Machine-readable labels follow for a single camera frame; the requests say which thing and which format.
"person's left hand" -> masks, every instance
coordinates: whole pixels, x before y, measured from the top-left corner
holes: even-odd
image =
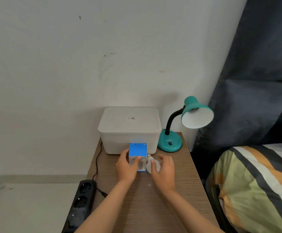
[[[134,163],[129,165],[126,159],[126,154],[129,151],[129,148],[125,149],[121,154],[116,163],[116,170],[117,170],[117,178],[118,181],[124,181],[127,183],[132,183],[137,175],[138,164],[141,160],[141,156],[136,157]]]

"lamp neck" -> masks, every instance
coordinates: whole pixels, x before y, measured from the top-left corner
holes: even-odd
[[[185,109],[185,106],[182,109],[180,109],[180,110],[178,110],[178,111],[176,111],[176,112],[174,112],[173,114],[170,115],[168,122],[167,122],[167,126],[166,126],[166,131],[165,131],[166,135],[169,135],[169,133],[170,133],[170,127],[171,127],[173,119],[175,117],[177,117],[178,115],[182,114],[184,109]]]

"mattress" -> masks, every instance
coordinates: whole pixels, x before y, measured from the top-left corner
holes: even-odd
[[[225,151],[209,174],[206,192],[221,228],[227,220],[238,232],[282,232],[282,144]]]

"lamp base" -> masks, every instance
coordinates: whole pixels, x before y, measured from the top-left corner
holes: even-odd
[[[176,152],[182,147],[182,139],[173,131],[170,131],[169,135],[166,135],[164,129],[159,135],[157,147],[166,152]]]

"wood grain surface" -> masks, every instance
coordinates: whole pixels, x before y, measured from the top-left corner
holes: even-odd
[[[194,206],[203,216],[218,226],[197,170],[183,139],[182,148],[175,153],[166,153],[157,149],[153,158],[159,160],[159,154],[172,156],[175,166],[176,188],[181,196]],[[92,159],[87,179],[92,179],[96,172],[96,156],[100,152],[101,139]],[[103,145],[98,157],[98,175],[95,177],[98,187],[109,193],[117,183],[115,164],[119,155],[108,155]],[[97,191],[93,210],[104,200]],[[167,203],[154,185],[148,172],[138,172],[131,185],[113,232],[187,232],[172,207]]]

